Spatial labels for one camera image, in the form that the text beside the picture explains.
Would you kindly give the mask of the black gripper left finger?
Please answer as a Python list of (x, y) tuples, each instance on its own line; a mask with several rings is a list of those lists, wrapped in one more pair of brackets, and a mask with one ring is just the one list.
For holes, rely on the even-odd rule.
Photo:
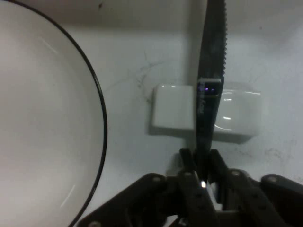
[(190, 150), (179, 151), (182, 169), (176, 176), (149, 173), (84, 217), (80, 227), (162, 227), (176, 215), (189, 227), (214, 227), (215, 209), (196, 174)]

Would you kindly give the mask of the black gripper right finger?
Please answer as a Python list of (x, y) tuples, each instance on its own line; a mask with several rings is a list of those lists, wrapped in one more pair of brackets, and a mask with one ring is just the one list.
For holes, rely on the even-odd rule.
[(209, 182), (223, 211), (234, 210), (256, 227), (303, 225), (301, 184), (277, 174), (256, 181), (243, 170), (228, 168), (216, 149), (211, 150), (209, 161)]

